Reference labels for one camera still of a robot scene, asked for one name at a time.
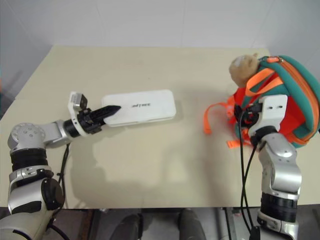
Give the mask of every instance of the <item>gray pants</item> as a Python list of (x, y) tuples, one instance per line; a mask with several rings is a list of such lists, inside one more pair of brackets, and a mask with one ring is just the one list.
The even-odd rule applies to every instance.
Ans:
[[(179, 240), (206, 240), (197, 215), (189, 208), (183, 209), (178, 217)], [(115, 228), (110, 240), (138, 240), (143, 235), (143, 217), (132, 214), (125, 217)]]

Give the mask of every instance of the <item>tabletop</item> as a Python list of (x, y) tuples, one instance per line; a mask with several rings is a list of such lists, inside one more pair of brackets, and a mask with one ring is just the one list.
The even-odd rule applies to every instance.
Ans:
[[(238, 207), (240, 149), (224, 109), (210, 113), (212, 134), (203, 133), (203, 113), (226, 101), (237, 86), (228, 68), (243, 54), (264, 48), (142, 48), (54, 46), (0, 121), (0, 206), (7, 205), (12, 171), (7, 138), (18, 123), (45, 124), (70, 118), (71, 91), (83, 93), (92, 110), (108, 94), (169, 89), (174, 119), (107, 127), (70, 145), (65, 169), (67, 208)], [(299, 204), (319, 204), (320, 134), (298, 149), (302, 171)], [(245, 164), (252, 148), (244, 148)], [(59, 172), (64, 147), (47, 149)], [(262, 167), (257, 154), (247, 179), (249, 205), (259, 206)]]

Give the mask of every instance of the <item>black cable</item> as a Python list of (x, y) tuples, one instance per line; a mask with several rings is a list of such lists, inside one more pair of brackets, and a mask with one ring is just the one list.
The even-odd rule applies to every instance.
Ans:
[[(246, 170), (245, 170), (245, 174), (244, 174), (244, 183), (242, 185), (242, 191), (241, 191), (241, 204), (240, 204), (241, 208), (243, 208), (243, 206), (244, 206), (244, 196), (245, 196), (245, 193), (246, 193), (246, 182), (247, 182), (248, 172), (249, 172), (249, 168), (250, 168), (252, 159), (254, 158), (256, 149), (257, 149), (257, 145), (253, 146), (253, 149), (252, 149), (252, 152), (251, 152), (251, 155), (250, 155), (250, 158), (249, 158), (248, 165), (246, 166)], [(251, 227), (254, 227), (254, 224), (253, 224), (252, 218), (251, 218), (250, 209), (249, 209), (249, 207), (247, 205), (245, 206), (245, 208), (246, 208), (246, 211), (247, 211), (248, 216), (249, 216)]]
[[(240, 158), (241, 158), (241, 176), (242, 176), (242, 190), (243, 190), (243, 194), (241, 193), (241, 199), (242, 199), (242, 195), (244, 197), (244, 201), (245, 201), (245, 206), (246, 206), (246, 211), (249, 217), (249, 222), (251, 227), (253, 227), (253, 221), (252, 221), (252, 217), (251, 217), (251, 213), (250, 213), (250, 209), (249, 209), (249, 205), (248, 205), (248, 200), (247, 200), (247, 193), (246, 193), (246, 188), (244, 188), (245, 185), (245, 164), (244, 164), (244, 143), (243, 143), (243, 139), (242, 139), (242, 118), (244, 116), (245, 112), (243, 111), (240, 115), (239, 121), (238, 121), (238, 132), (239, 132), (239, 139), (240, 139)], [(240, 210), (241, 210), (241, 214), (243, 217), (243, 221), (245, 223), (246, 228), (248, 229), (249, 233), (251, 232), (251, 228), (248, 224), (247, 218), (245, 216), (245, 212), (244, 212), (244, 208), (243, 208), (243, 204), (240, 204)]]
[(229, 219), (229, 216), (228, 216), (228, 213), (227, 213), (227, 208), (224, 207), (223, 209), (224, 209), (224, 214), (225, 214), (226, 227), (228, 229), (228, 236), (229, 236), (230, 240), (233, 240), (232, 236), (231, 236), (231, 228), (230, 228), (230, 223), (229, 223), (230, 219)]
[(61, 231), (60, 228), (56, 227), (55, 225), (51, 224), (48, 227), (54, 230), (57, 234), (59, 234), (64, 240), (70, 240), (70, 238), (63, 231)]
[(70, 143), (68, 143), (65, 146), (60, 173), (57, 174), (59, 176), (58, 183), (59, 184), (61, 183), (64, 201), (63, 201), (63, 204), (58, 208), (58, 210), (52, 215), (53, 218), (61, 211), (61, 209), (63, 208), (63, 206), (65, 204), (65, 200), (66, 200), (65, 167), (66, 167), (66, 163), (67, 163), (67, 159), (68, 159), (68, 155), (69, 155), (69, 146), (70, 146)]

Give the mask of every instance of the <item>stuffed toy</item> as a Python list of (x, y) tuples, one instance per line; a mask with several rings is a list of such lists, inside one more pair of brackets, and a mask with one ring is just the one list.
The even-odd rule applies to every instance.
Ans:
[(238, 56), (232, 61), (229, 72), (232, 80), (239, 88), (244, 88), (247, 81), (257, 73), (259, 67), (258, 54)]

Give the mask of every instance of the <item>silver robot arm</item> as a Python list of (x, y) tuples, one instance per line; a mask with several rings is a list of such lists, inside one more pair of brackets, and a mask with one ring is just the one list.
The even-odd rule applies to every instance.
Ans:
[(259, 100), (258, 121), (249, 129), (251, 142), (259, 149), (262, 164), (262, 197), (250, 240), (297, 240), (296, 221), (302, 175), (296, 163), (296, 148), (280, 133), (287, 96), (273, 95)]
[(101, 131), (104, 118), (121, 107), (106, 106), (95, 111), (87, 99), (72, 92), (68, 108), (71, 119), (44, 125), (20, 123), (8, 138), (12, 173), (9, 175), (8, 209), (10, 216), (0, 220), (1, 240), (40, 240), (65, 196), (48, 165), (46, 148), (69, 144), (78, 136)]

